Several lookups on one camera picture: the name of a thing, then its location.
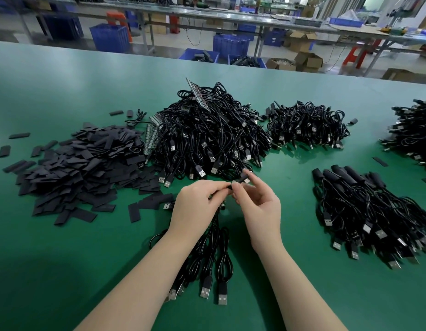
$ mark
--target gray floor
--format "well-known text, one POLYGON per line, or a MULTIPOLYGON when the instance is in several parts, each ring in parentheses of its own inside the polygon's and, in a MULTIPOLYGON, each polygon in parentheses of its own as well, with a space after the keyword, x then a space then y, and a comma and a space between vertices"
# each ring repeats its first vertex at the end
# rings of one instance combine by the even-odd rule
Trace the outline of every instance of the gray floor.
MULTIPOLYGON (((95 13, 95 11, 95 9, 92 9, 89 12, 95 13)), ((86 50, 95 50, 95 45, 93 44, 89 27, 104 22, 100 19, 80 17, 80 23, 84 32, 83 40, 73 42, 53 42, 48 41, 47 38, 43 35, 42 30, 37 22, 37 19, 33 14, 24 15, 24 19, 28 25, 29 30, 32 33, 35 44, 86 50)), ((196 25, 206 26, 205 22, 202 20, 196 20, 196 25)), ((193 29, 190 29, 188 31, 182 29, 179 34, 155 34, 154 37, 156 53, 153 55, 166 58, 178 58, 180 55, 183 54, 184 50, 187 48, 212 50, 214 34, 215 33, 212 31, 199 31, 193 29)), ((145 48, 143 45, 143 38, 140 37, 139 31, 135 31, 133 29, 132 36, 133 44, 129 53, 144 54, 145 48)), ((0 14, 0 40, 15 43, 20 42, 23 44, 28 42, 23 32, 22 24, 16 15, 0 14)), ((147 42, 149 44, 151 42, 150 34, 147 34, 147 42)), ((256 40, 250 42, 248 50, 249 55, 253 54, 255 45, 256 40)), ((330 75, 361 75, 369 66, 373 56, 366 56, 363 65, 359 70, 353 68, 349 64, 347 66, 342 67, 342 61, 348 55, 349 51, 349 48, 339 48, 333 47, 331 45, 315 45, 313 48, 313 52, 319 55, 324 60, 323 67, 320 69, 319 72, 330 75)), ((267 60, 268 58, 288 58, 293 60, 296 55, 297 54, 295 52, 292 52, 283 46, 274 47, 264 45, 261 57, 264 60, 267 60)), ((373 70, 370 72, 368 77, 380 78, 382 77, 384 72, 390 67, 403 68, 415 73, 426 74, 426 59, 416 54, 384 52, 376 62, 373 70)))

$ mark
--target green table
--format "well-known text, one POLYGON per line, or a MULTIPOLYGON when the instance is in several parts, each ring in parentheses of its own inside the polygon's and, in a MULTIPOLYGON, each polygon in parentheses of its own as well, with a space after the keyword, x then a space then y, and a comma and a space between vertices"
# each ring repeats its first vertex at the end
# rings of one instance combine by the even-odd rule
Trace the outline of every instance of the green table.
MULTIPOLYGON (((28 159, 36 145, 64 140, 90 121, 122 123, 109 112, 141 108, 155 113, 188 89, 222 82, 234 98, 263 112, 276 100, 331 105, 347 114, 352 136, 345 150, 272 152, 258 173, 282 201, 285 247, 343 323, 354 330, 426 330, 426 256, 392 271, 375 255, 360 260, 330 247, 314 211, 311 170, 333 164, 379 172, 388 189, 408 195, 426 209, 426 176, 411 159, 383 153, 377 139, 395 121, 393 105, 426 100, 426 86, 360 77, 329 76, 194 63, 0 42, 0 330, 71 330, 145 255, 149 238, 167 228, 171 214, 141 210, 131 224, 127 205, 138 193, 118 193, 116 210, 89 224, 78 219, 55 227, 54 216, 31 217, 34 198, 18 197, 15 175, 2 168, 28 159), (30 132, 24 139, 10 134, 30 132), (389 163, 382 167, 373 156, 389 163)), ((177 193, 188 180, 176 181, 177 193)), ((199 283, 164 304, 154 330, 282 330, 274 294, 251 249, 242 214, 231 201, 220 222, 231 232, 234 276, 228 305, 199 298, 199 283)))

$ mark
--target person's left arm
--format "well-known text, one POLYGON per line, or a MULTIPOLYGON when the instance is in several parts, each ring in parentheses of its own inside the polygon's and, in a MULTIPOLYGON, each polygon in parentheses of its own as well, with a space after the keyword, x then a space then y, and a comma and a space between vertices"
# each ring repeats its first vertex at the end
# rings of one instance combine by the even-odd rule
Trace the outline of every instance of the person's left arm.
POLYGON ((231 192, 229 185, 199 180, 184 187, 166 234, 75 331, 150 330, 183 262, 231 192))

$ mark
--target stool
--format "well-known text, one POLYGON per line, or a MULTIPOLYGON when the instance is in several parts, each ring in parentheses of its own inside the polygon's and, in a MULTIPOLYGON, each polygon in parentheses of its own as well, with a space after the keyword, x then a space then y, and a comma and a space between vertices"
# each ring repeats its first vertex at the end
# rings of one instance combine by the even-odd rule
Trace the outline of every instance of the stool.
POLYGON ((114 21, 107 20, 107 23, 111 26, 116 26, 116 20, 119 21, 119 25, 125 26, 127 28, 127 33, 129 35, 129 42, 132 43, 132 36, 130 35, 129 26, 126 21, 122 21, 126 19, 126 16, 122 13, 119 13, 118 11, 108 11, 106 12, 107 17, 111 17, 114 19, 114 21))
POLYGON ((170 27, 170 33, 179 33, 179 17, 170 15, 170 24, 174 24, 174 26, 170 27))
MULTIPOLYGON (((381 39, 376 39, 375 41, 374 41, 374 43, 372 44, 372 46, 374 47, 374 48, 376 48, 378 45, 380 45, 380 42, 381 42, 381 39)), ((343 61, 343 63, 342 63, 342 65, 343 66, 346 66, 347 65, 347 63, 354 63, 356 60, 357 60, 357 57, 358 57, 358 55, 354 55, 354 52, 355 52, 355 50, 357 50, 358 48, 357 47, 353 47, 351 50, 350 50, 350 52, 349 52, 349 54, 346 56, 346 58, 345 58, 345 60, 343 61)), ((368 52, 366 51, 366 50, 364 50, 362 53, 361 53, 361 55, 360 55, 360 57, 359 57, 359 60, 358 60, 358 63, 357 63, 357 65, 355 66, 355 68, 360 68, 361 67, 361 64, 363 63, 363 60, 364 60, 364 58, 366 57, 366 54, 367 54, 368 52)))

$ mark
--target person's right hand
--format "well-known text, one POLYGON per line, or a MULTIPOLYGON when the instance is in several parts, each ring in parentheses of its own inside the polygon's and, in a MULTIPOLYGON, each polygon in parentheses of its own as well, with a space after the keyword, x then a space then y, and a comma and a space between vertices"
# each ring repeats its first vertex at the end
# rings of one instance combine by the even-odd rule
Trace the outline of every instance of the person's right hand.
POLYGON ((280 236, 280 200, 272 189, 244 169, 254 186, 247 183, 233 182, 233 197, 242 207, 246 227, 251 238, 251 245, 257 254, 273 245, 282 245, 280 236))

